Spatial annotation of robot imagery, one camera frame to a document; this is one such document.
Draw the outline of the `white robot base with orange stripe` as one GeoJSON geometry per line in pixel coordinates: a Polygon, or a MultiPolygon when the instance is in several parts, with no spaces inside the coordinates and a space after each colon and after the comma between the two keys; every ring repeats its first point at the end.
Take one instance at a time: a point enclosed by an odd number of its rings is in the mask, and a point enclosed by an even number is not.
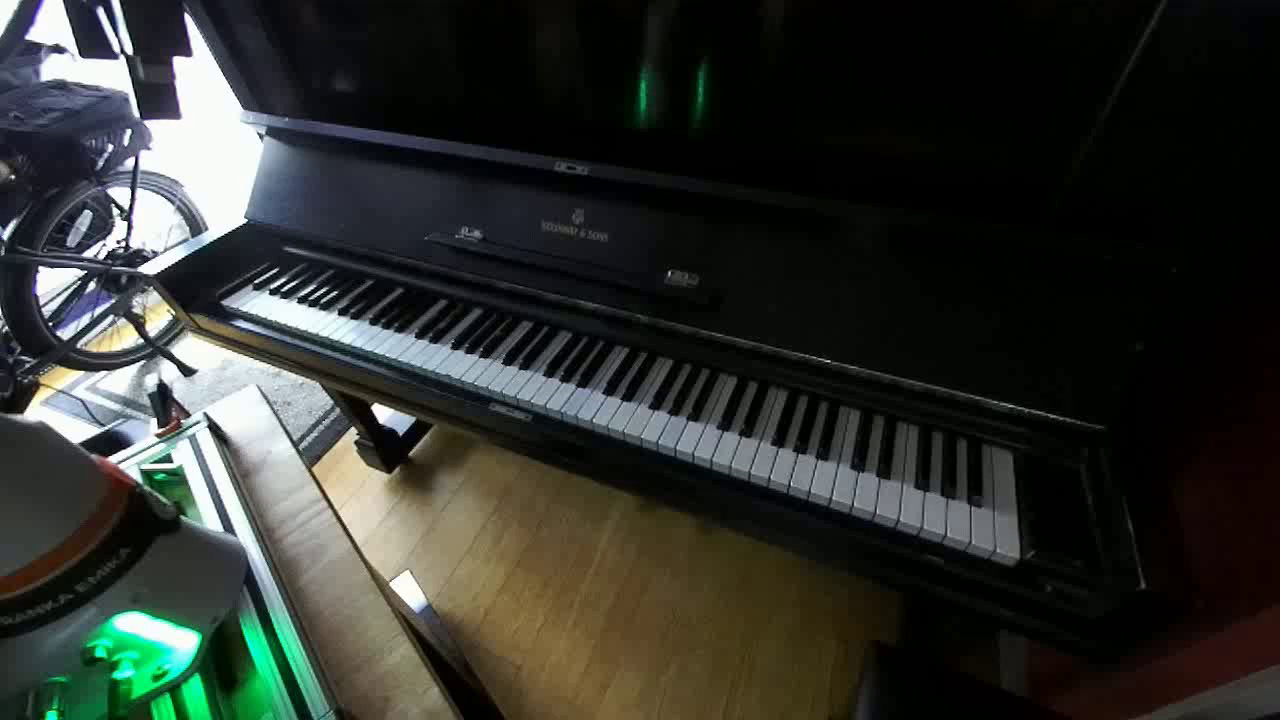
{"type": "Polygon", "coordinates": [[[0,420],[0,711],[121,720],[194,672],[249,556],[56,430],[0,420]]]}

